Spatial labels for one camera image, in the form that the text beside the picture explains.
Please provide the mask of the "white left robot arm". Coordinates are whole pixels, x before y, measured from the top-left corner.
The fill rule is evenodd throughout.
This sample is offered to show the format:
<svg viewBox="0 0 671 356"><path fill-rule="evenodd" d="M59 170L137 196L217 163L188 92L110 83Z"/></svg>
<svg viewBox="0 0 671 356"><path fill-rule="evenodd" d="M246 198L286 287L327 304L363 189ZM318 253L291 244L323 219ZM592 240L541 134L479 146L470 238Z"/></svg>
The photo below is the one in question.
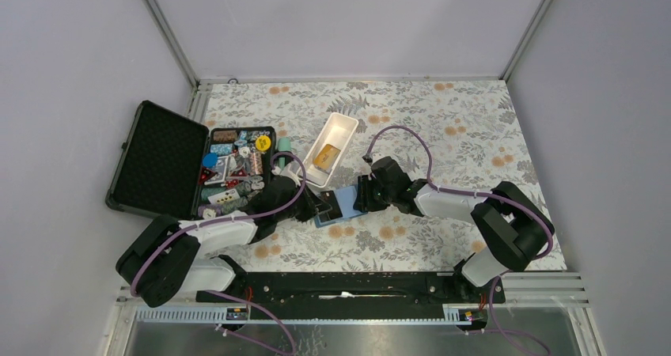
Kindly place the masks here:
<svg viewBox="0 0 671 356"><path fill-rule="evenodd" d="M307 222L330 210L308 187L288 176L276 176L239 210L198 221L163 214L152 220L116 262L116 272L131 294L149 307L175 295L214 290L226 301L245 293L238 267L214 252L252 244L269 237L277 225L294 219Z"/></svg>

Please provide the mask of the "gold credit card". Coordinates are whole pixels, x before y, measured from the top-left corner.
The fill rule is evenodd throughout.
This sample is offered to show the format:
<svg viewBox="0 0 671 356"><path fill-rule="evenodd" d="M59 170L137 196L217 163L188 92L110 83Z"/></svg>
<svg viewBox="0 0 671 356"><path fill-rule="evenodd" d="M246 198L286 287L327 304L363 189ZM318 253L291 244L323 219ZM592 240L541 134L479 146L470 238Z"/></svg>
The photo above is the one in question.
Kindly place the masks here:
<svg viewBox="0 0 671 356"><path fill-rule="evenodd" d="M331 172L340 153L341 150L338 147L326 144L313 158L313 165L322 172Z"/></svg>

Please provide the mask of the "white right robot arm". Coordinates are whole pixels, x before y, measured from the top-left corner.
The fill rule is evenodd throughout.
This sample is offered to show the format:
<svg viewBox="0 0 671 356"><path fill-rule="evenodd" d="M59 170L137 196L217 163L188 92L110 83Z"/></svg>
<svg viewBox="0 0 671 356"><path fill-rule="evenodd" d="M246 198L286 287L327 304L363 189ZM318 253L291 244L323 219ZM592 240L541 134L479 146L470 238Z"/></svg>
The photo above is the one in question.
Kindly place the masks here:
<svg viewBox="0 0 671 356"><path fill-rule="evenodd" d="M473 224L485 247L456 266L454 292L473 302L485 285L508 271L524 271L552 248L555 228L517 185L503 181L490 191L439 187L426 178L412 180L391 157L371 162L357 179L354 208L377 212L394 206L403 214L448 218Z"/></svg>

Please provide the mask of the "blue leather card holder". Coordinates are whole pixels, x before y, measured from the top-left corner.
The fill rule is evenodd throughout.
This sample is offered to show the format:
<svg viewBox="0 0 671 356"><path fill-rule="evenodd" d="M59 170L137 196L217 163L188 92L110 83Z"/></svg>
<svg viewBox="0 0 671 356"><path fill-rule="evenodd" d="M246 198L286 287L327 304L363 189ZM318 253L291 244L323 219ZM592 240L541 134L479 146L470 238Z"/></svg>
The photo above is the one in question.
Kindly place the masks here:
<svg viewBox="0 0 671 356"><path fill-rule="evenodd" d="M367 214L359 212L353 208L353 203L356 196L356 187L354 185L329 191L335 192L337 199L339 201L340 208L343 212L343 217L329 222L320 222L320 219L317 216L314 218L314 224L317 228L334 225L340 222L347 222L353 218L358 218Z"/></svg>

